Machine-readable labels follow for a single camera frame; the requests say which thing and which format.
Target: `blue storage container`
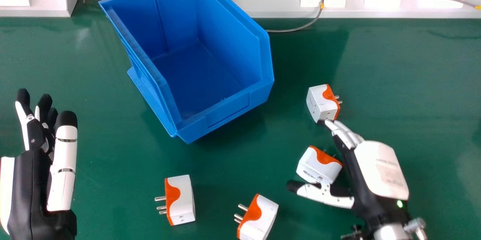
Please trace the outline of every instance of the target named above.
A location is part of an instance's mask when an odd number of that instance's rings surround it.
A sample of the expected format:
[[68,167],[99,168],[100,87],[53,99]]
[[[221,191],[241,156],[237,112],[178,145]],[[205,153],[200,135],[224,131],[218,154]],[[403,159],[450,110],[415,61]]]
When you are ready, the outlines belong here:
[[170,136],[191,143],[267,100],[269,36],[231,0],[100,5],[129,54],[127,73]]

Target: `plug pin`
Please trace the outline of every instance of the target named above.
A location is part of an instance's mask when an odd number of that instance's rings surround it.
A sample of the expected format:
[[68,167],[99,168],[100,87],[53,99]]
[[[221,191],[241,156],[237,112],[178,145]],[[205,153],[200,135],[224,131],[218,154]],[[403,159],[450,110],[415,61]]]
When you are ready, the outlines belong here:
[[237,220],[242,220],[242,219],[244,219],[244,217],[242,217],[240,214],[234,214],[234,217],[235,217]]
[[239,204],[238,207],[241,208],[244,211],[248,211],[248,209],[249,209],[244,204]]
[[155,197],[153,200],[154,200],[155,202],[165,201],[165,196]]

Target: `white and orange charger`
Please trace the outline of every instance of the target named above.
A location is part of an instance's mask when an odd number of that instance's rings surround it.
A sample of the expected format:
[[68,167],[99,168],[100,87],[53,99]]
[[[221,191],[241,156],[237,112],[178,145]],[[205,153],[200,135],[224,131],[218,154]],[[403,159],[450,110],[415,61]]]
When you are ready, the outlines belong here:
[[154,201],[165,201],[165,205],[158,206],[157,210],[167,216],[171,226],[195,221],[194,193],[189,175],[166,178],[165,196],[155,197]]
[[239,223],[237,238],[240,240],[266,240],[274,224],[279,205],[256,194],[249,207],[243,204],[238,206],[246,211],[246,214],[244,216],[234,214],[234,221]]
[[313,86],[307,91],[306,104],[314,122],[337,119],[341,103],[329,84]]

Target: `robotic arm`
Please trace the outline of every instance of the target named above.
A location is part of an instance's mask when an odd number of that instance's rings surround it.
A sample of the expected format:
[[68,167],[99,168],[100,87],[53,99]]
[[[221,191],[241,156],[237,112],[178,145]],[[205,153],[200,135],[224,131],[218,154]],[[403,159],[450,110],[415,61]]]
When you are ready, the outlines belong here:
[[51,107],[45,94],[35,112],[20,89],[15,108],[25,151],[2,157],[0,221],[14,240],[73,240],[77,217],[70,210],[77,162],[77,117]]
[[[352,209],[357,217],[364,220],[365,226],[362,230],[354,226],[352,234],[342,236],[344,240],[412,240],[412,235],[419,240],[427,240],[424,232],[426,223],[420,218],[411,219],[407,211],[409,189],[394,149],[378,141],[365,141],[339,121],[325,120],[318,124],[331,131],[342,154],[351,182],[352,204],[343,203],[343,198],[336,198],[332,192],[332,182],[340,172],[339,168],[332,173],[332,164],[337,160],[319,158],[322,154],[326,155],[321,152],[316,153],[316,158],[314,155],[306,158],[309,149],[299,162],[299,167],[304,169],[299,170],[298,167],[297,170],[309,184],[300,186],[299,182],[296,189],[294,182],[289,181],[287,189],[324,204]],[[321,191],[309,192],[319,184],[324,186]]]

